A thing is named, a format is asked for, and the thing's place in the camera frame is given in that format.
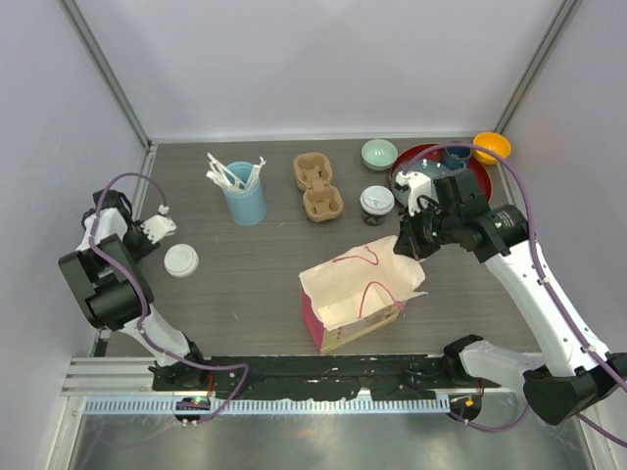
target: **floor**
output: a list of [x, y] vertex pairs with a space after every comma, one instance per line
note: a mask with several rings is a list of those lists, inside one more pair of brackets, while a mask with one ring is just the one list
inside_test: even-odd
[[[520, 412], [512, 394], [487, 394], [483, 400], [478, 419], [482, 424], [503, 426]], [[466, 428], [445, 414], [222, 416], [186, 429], [171, 426], [172, 421], [166, 415], [86, 416], [70, 468], [594, 468], [574, 419], [552, 427], [533, 413], [518, 427], [499, 434]], [[162, 430], [159, 437], [149, 438]]]
[[[204, 354], [315, 354], [301, 317], [299, 272], [350, 248], [398, 233], [391, 215], [379, 227], [362, 221], [359, 196], [371, 184], [387, 184], [387, 174], [361, 162], [364, 140], [243, 142], [160, 145], [152, 176], [166, 190], [173, 237], [140, 264], [155, 292], [155, 306]], [[418, 139], [393, 140], [400, 151]], [[207, 152], [223, 163], [267, 159], [262, 172], [267, 216], [258, 225], [233, 223], [220, 190], [205, 173]], [[292, 162], [305, 152], [331, 160], [333, 184], [344, 200], [336, 220], [313, 223], [303, 209]], [[493, 205], [506, 202], [495, 167]], [[143, 216], [155, 213], [150, 189]], [[164, 268], [166, 250], [186, 243], [200, 255], [190, 277], [177, 279]], [[423, 265], [428, 295], [410, 301], [405, 316], [337, 350], [338, 353], [440, 353], [447, 343], [470, 333], [516, 351], [538, 351], [533, 335], [505, 289], [458, 247], [444, 247]], [[146, 355], [134, 340], [113, 334], [108, 355]]]

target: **yellow cup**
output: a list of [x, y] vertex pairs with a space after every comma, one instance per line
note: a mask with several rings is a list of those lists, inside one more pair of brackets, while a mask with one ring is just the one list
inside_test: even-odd
[[[480, 134], [477, 134], [472, 143], [485, 147], [486, 149], [490, 149], [504, 159], [509, 157], [509, 154], [511, 153], [511, 144], [509, 144], [509, 141], [505, 139], [503, 135], [496, 132], [481, 132]], [[480, 150], [473, 150], [472, 152], [474, 154], [474, 158], [483, 165], [497, 164], [497, 159], [485, 152], [481, 152]]]

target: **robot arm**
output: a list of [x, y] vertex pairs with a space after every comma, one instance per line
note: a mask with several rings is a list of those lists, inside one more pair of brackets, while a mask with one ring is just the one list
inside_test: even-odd
[[[397, 188], [410, 190], [406, 179]], [[524, 394], [534, 411], [550, 424], [559, 424], [607, 397], [616, 389], [611, 377], [584, 349], [544, 286], [550, 281], [591, 349], [627, 377], [627, 354], [609, 352], [592, 333], [553, 278], [542, 251], [546, 273], [540, 279], [530, 255], [527, 221], [515, 206], [491, 209], [471, 170], [460, 169], [433, 180], [438, 202], [418, 196], [418, 211], [401, 213], [397, 255], [425, 259], [442, 245], [459, 244], [485, 263], [511, 295], [542, 354], [522, 354], [469, 336], [445, 348], [454, 373], [484, 377]]]
[[[100, 193], [93, 195], [94, 204]], [[172, 328], [154, 309], [154, 295], [137, 263], [159, 248], [159, 242], [173, 235], [176, 225], [167, 216], [168, 208], [146, 221], [133, 220], [131, 206], [123, 193], [110, 190], [100, 214], [96, 245], [119, 261], [138, 280], [148, 301], [150, 312], [143, 322], [143, 330], [165, 350], [194, 362], [203, 356], [194, 343]], [[89, 246], [89, 235], [94, 223], [94, 210], [83, 216], [85, 235], [72, 253], [59, 259], [76, 301], [94, 328], [120, 331], [144, 346], [154, 357], [151, 371], [179, 388], [198, 389], [204, 384], [206, 372], [177, 362], [168, 355], [151, 348], [138, 329], [141, 304], [129, 282], [116, 269], [96, 256]]]

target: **gray wall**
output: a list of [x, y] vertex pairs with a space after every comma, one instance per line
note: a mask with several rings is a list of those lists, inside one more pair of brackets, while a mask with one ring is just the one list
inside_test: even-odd
[[76, 3], [151, 137], [202, 140], [493, 128], [560, 2]]
[[57, 2], [0, 2], [0, 44], [0, 466], [30, 470], [70, 357], [93, 340], [57, 258], [141, 149]]
[[[627, 351], [626, 24], [627, 2], [583, 2], [506, 131], [547, 259], [617, 352]], [[626, 394], [601, 413], [627, 439]]]

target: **teal bowl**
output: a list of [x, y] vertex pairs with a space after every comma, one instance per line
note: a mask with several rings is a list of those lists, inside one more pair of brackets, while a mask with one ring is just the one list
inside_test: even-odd
[[363, 163], [375, 171], [390, 169], [398, 157], [399, 150], [387, 140], [368, 140], [362, 147]]

